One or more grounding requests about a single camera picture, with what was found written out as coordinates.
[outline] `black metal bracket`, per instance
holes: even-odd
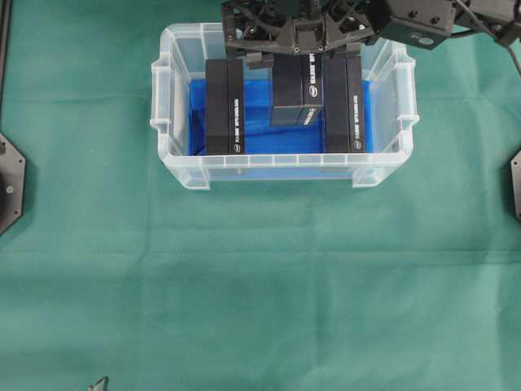
[[[2,0],[0,10],[0,107],[6,67],[11,0]],[[24,214],[25,158],[0,133],[0,235]]]
[[[108,391],[108,376],[98,380],[96,384],[87,387],[87,391]]]
[[[510,162],[514,184],[515,216],[521,221],[521,151]]]
[[[24,213],[25,158],[0,134],[0,235]]]

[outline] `green tablecloth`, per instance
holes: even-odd
[[[28,178],[0,239],[0,389],[518,390],[508,54],[409,51],[422,120],[380,187],[190,192],[156,153],[150,64],[218,4],[14,1],[2,131]]]

